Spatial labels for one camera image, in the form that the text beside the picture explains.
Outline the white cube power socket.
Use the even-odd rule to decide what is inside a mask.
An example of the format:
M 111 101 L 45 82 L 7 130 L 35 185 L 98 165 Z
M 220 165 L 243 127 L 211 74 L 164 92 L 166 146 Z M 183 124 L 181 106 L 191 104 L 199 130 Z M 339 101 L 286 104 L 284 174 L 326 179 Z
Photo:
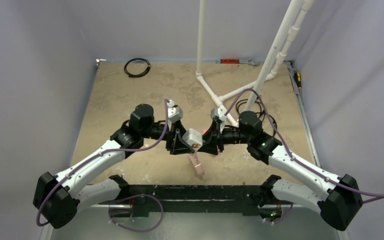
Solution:
M 203 134 L 195 129 L 189 128 L 182 139 L 195 151 L 203 146 Z

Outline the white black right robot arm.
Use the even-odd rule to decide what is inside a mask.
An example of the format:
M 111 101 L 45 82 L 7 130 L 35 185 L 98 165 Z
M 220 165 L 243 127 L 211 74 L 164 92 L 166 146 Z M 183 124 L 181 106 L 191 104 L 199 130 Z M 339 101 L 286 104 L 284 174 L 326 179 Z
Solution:
M 308 162 L 288 150 L 280 140 L 263 130 L 254 112 L 239 116 L 237 127 L 226 126 L 225 110 L 215 107 L 210 112 L 212 123 L 203 134 L 200 152 L 217 155 L 225 145 L 246 144 L 246 150 L 257 161 L 280 169 L 300 183 L 288 183 L 270 176 L 261 186 L 261 203 L 287 201 L 318 213 L 331 227 L 345 231 L 363 206 L 357 180 L 349 174 L 339 176 Z

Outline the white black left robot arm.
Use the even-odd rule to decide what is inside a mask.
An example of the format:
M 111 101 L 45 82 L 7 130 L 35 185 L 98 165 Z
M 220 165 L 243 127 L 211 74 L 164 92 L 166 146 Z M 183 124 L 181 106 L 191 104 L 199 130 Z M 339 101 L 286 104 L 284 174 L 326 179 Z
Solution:
M 58 229 L 85 207 L 105 201 L 126 203 L 129 191 L 121 176 L 97 184 L 90 182 L 133 153 L 150 150 L 162 141 L 172 155 L 194 154 L 202 147 L 202 133 L 182 125 L 183 111 L 178 105 L 166 99 L 164 113 L 164 120 L 155 121 L 153 107 L 139 104 L 129 119 L 88 157 L 57 174 L 43 173 L 33 197 L 38 210 L 36 224 Z

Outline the pink round socket with cord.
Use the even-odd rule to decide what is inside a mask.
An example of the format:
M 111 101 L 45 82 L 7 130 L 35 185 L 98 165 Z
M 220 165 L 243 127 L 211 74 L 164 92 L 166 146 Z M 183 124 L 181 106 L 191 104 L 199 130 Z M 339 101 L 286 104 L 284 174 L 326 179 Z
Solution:
M 188 156 L 188 159 L 189 159 L 190 163 L 192 164 L 192 166 L 196 172 L 196 175 L 199 178 L 203 177 L 205 175 L 205 170 L 204 170 L 202 163 L 200 162 L 200 160 L 198 158 L 198 153 L 194 152 L 194 153 L 190 154 Z

